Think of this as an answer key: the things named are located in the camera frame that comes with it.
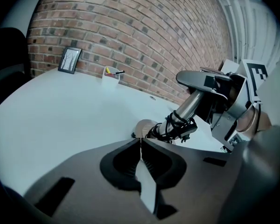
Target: gray surface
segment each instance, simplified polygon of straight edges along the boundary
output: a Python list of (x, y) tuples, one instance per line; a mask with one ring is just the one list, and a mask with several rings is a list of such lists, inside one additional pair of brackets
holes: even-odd
[(132, 141), (120, 141), (76, 154), (38, 180), (25, 194), (35, 204), (61, 177), (75, 180), (53, 218), (62, 224), (151, 223), (137, 191), (113, 187), (101, 174), (99, 164), (108, 152)]
[(17, 0), (2, 21), (0, 27), (17, 28), (26, 36), (31, 17), (38, 1), (39, 0)]
[[(64, 176), (73, 178), (75, 183), (53, 215), (53, 219), (59, 223), (189, 223), (197, 221), (205, 212), (208, 212), (208, 216), (204, 218), (215, 222), (237, 178), (245, 146), (237, 145), (229, 155), (150, 140), (177, 153), (187, 163), (186, 173), (179, 183), (161, 191), (165, 203), (178, 210), (164, 220), (157, 220), (148, 211), (138, 192), (117, 190), (100, 172), (102, 157), (131, 140), (70, 157), (32, 185), (24, 197), (31, 204), (36, 203)], [(228, 161), (224, 167), (220, 167), (204, 162), (205, 157)]]

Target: wire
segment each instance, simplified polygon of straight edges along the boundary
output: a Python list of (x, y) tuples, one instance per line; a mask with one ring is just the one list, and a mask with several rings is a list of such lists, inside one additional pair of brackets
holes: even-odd
[[(174, 116), (179, 120), (179, 121), (174, 121), (172, 119), (172, 115), (174, 114)], [(156, 124), (154, 127), (152, 127), (148, 134), (146, 135), (147, 137), (150, 136), (154, 136), (156, 137), (158, 140), (163, 141), (163, 142), (169, 142), (171, 143), (172, 140), (175, 137), (179, 137), (182, 140), (182, 143), (185, 142), (186, 140), (190, 139), (189, 135), (185, 135), (185, 136), (181, 136), (182, 133), (180, 133), (180, 129), (181, 128), (187, 128), (190, 125), (196, 125), (196, 122), (194, 121), (193, 118), (190, 118), (188, 121), (186, 119), (183, 119), (182, 117), (180, 117), (176, 111), (174, 110), (170, 115), (168, 115), (166, 118), (166, 127), (165, 127), (165, 134), (161, 135), (158, 133), (158, 128), (162, 123), (158, 123)], [(168, 125), (171, 124), (173, 130), (168, 133)]]
[(261, 107), (260, 107), (260, 104), (259, 104), (259, 108), (258, 108), (258, 117), (257, 117), (257, 122), (256, 122), (255, 134), (259, 131), (259, 130), (258, 130), (258, 126), (259, 126), (260, 115), (261, 115)]

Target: black picture frame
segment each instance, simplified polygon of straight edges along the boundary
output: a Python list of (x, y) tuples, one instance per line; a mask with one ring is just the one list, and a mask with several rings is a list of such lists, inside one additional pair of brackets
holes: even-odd
[(65, 47), (59, 63), (58, 70), (74, 74), (81, 51), (82, 49), (80, 48)]

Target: white cup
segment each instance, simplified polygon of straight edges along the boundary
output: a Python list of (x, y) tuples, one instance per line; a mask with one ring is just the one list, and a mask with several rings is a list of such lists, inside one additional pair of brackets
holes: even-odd
[(119, 72), (119, 70), (114, 68), (114, 67), (111, 67), (111, 66), (106, 66), (104, 68), (104, 73), (103, 73), (103, 77), (102, 77), (102, 86), (106, 89), (112, 90), (112, 89), (115, 89), (118, 82), (120, 81), (120, 75), (116, 75), (115, 78), (106, 76), (106, 74), (107, 74), (106, 68), (107, 67), (109, 68), (109, 71), (113, 74), (115, 72)]

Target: white table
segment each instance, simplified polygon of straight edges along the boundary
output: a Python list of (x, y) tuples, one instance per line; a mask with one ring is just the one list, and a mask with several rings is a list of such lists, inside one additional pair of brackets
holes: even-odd
[[(137, 122), (162, 122), (178, 105), (100, 78), (52, 70), (29, 81), (0, 105), (0, 179), (24, 195), (42, 175), (84, 150), (131, 138)], [(220, 152), (210, 127), (178, 145)]]

